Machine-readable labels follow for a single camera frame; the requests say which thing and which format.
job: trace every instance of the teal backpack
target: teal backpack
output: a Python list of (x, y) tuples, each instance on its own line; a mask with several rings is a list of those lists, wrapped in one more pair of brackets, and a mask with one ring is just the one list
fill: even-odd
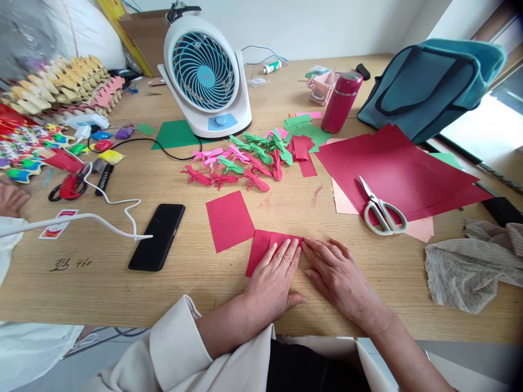
[(506, 55), (479, 41), (429, 39), (408, 46), (376, 77), (358, 118), (381, 129), (395, 124), (415, 144), (478, 107)]

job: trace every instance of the cardboard box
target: cardboard box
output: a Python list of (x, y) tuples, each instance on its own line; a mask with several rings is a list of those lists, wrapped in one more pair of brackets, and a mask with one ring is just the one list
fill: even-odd
[(165, 15), (169, 10), (127, 14), (120, 18), (120, 26), (129, 35), (154, 76), (161, 77), (158, 64), (163, 64), (163, 44), (169, 22)]

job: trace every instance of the woman's right hand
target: woman's right hand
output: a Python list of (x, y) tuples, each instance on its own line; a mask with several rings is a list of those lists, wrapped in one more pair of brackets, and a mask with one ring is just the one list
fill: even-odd
[(314, 267), (305, 273), (327, 301), (369, 336), (387, 329), (396, 315), (368, 284), (347, 246), (305, 237), (302, 248)]

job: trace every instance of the black marker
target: black marker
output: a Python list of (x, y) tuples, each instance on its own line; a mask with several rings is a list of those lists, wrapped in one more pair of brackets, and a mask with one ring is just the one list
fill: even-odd
[[(109, 176), (113, 172), (114, 166), (111, 164), (107, 164), (105, 166), (104, 171), (102, 172), (102, 178), (100, 179), (100, 182), (98, 183), (98, 187), (105, 191), (105, 188), (107, 188), (107, 182), (109, 181)], [(103, 196), (102, 193), (97, 189), (94, 193), (96, 196)]]

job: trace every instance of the black smartphone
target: black smartphone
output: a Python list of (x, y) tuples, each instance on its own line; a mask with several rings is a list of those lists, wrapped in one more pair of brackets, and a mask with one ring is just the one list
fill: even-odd
[(160, 204), (145, 229), (152, 238), (140, 240), (129, 262), (129, 269), (156, 272), (163, 268), (174, 235), (184, 215), (182, 204)]

